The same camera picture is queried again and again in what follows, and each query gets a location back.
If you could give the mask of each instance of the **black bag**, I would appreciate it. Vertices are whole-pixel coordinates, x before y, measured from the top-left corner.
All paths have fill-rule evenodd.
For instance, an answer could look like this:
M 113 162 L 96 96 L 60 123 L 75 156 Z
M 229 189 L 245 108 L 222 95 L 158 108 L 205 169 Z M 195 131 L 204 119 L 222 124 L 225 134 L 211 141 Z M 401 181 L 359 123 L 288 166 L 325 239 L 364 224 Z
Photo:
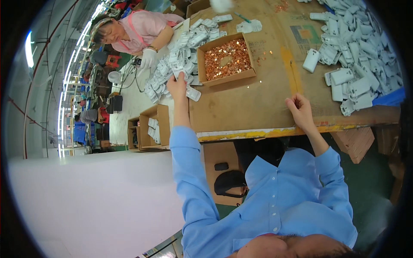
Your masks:
M 247 182 L 245 181 L 245 175 L 241 171 L 231 170 L 220 174 L 214 183 L 214 190 L 217 195 L 235 197 L 235 198 L 242 198 L 246 195 L 246 193 L 241 195 L 236 194 L 227 194 L 231 188 L 234 187 L 244 187 L 247 186 Z

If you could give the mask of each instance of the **white wall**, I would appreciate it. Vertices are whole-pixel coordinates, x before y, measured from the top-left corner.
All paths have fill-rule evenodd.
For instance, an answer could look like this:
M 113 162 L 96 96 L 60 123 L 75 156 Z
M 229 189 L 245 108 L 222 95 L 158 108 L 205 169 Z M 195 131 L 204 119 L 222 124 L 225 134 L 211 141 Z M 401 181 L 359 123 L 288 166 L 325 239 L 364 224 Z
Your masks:
M 9 178 L 29 231 L 48 257 L 140 255 L 179 231 L 171 152 L 118 151 L 16 159 Z

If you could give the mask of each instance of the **yellow stain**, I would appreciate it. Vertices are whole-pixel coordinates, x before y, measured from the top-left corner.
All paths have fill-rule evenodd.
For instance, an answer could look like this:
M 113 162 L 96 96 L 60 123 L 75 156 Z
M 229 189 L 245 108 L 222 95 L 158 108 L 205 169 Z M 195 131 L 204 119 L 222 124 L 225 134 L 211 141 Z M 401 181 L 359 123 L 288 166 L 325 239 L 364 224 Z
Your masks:
M 330 126 L 318 126 L 318 131 L 321 133 L 337 132 L 347 129 L 353 129 L 359 127 L 358 125 L 330 125 Z M 270 132 L 264 131 L 254 131 L 245 133 L 233 133 L 229 135 L 213 135 L 213 136 L 202 136 L 198 138 L 199 142 L 211 142 L 219 140 L 230 140 L 230 139 L 247 139 L 247 138 L 272 138 L 272 137 L 282 137 L 282 136 L 293 136 L 293 135 L 303 135 L 304 131 L 300 128 L 280 128 L 274 129 Z

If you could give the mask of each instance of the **wristwatch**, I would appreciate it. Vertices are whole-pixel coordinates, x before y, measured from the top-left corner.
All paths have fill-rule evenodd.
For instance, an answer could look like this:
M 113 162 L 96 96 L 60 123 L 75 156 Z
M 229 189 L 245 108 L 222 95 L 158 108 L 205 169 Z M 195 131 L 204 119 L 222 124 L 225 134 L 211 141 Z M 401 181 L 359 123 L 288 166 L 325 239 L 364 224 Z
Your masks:
M 158 52 L 158 49 L 156 48 L 156 47 L 154 47 L 154 46 L 148 46 L 148 48 L 153 48 L 153 49 L 155 49 L 155 51 L 156 51 L 156 53 Z

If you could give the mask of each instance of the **wooden table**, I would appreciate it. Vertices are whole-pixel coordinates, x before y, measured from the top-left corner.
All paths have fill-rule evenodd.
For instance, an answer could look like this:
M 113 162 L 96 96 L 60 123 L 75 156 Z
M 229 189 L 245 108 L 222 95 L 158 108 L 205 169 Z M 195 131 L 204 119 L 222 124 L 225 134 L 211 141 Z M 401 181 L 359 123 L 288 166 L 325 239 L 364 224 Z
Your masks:
M 324 82 L 324 73 L 340 66 L 319 63 L 314 73 L 302 68 L 307 50 L 318 50 L 322 43 L 324 22 L 309 19 L 310 12 L 326 11 L 318 2 L 236 0 L 234 5 L 236 12 L 263 26 L 260 32 L 245 34 L 257 76 L 197 87 L 202 96 L 198 102 L 190 101 L 190 119 L 200 142 L 303 134 L 284 103 L 296 92 L 310 100 L 314 122 L 322 133 L 398 122 L 397 107 L 375 106 L 343 116 L 341 103 L 332 100 L 331 88 Z M 243 22 L 231 14 L 233 20 L 219 26 L 228 35 L 237 33 L 236 25 Z M 190 24 L 216 15 L 211 8 L 202 10 L 192 15 Z

